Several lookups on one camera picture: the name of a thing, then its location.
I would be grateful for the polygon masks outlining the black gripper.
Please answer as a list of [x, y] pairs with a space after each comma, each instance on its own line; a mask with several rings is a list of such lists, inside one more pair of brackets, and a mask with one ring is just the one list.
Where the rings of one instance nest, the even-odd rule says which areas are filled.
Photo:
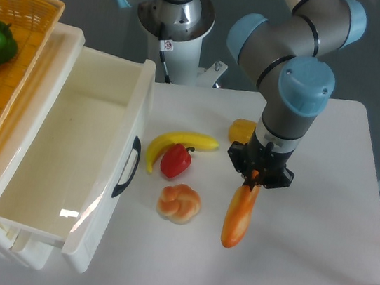
[[233, 142], [228, 149], [228, 155], [236, 172], [244, 179], [243, 185], [251, 190], [256, 185], [265, 189], [286, 188], [294, 179], [293, 172], [287, 168], [291, 152], [277, 153], [273, 142], [263, 146], [258, 140], [245, 144]]

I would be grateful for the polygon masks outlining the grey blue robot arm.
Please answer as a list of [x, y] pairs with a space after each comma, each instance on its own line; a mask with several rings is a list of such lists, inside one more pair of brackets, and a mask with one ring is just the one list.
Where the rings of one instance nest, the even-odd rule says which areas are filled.
[[[135, 7], [148, 38], [148, 57], [156, 63], [156, 80], [198, 84], [203, 37], [215, 23], [210, 0], [117, 0]], [[324, 110], [335, 78], [320, 61], [326, 53], [358, 41], [367, 15], [356, 0], [285, 0], [292, 16], [272, 25], [253, 13], [228, 32], [226, 45], [238, 66], [265, 99], [256, 129], [246, 143], [228, 150], [234, 168], [250, 187], [288, 187], [287, 168], [298, 143]]]

